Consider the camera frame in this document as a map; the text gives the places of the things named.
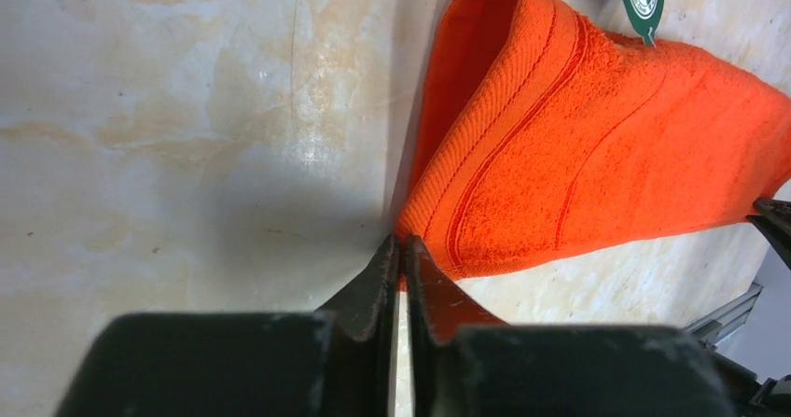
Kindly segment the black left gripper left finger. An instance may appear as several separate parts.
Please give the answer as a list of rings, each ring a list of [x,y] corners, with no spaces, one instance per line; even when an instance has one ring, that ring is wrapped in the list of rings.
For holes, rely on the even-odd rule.
[[[312,312],[129,313],[83,358],[60,416],[389,416],[399,255]]]

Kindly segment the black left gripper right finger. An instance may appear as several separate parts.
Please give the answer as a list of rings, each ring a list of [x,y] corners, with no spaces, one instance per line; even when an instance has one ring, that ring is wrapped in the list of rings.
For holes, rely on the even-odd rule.
[[[418,416],[732,416],[711,357],[674,327],[511,325],[404,245]]]

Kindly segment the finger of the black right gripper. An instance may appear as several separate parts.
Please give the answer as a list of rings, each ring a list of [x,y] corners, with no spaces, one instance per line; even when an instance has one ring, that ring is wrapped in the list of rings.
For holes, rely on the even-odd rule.
[[[790,268],[790,202],[759,198],[756,214],[747,220],[765,237],[787,268]]]

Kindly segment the orange towel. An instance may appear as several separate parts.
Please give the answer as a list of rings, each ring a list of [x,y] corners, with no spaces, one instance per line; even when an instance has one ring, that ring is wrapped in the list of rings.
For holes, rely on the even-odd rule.
[[[790,101],[563,0],[451,0],[397,236],[452,279],[743,221],[790,178]]]

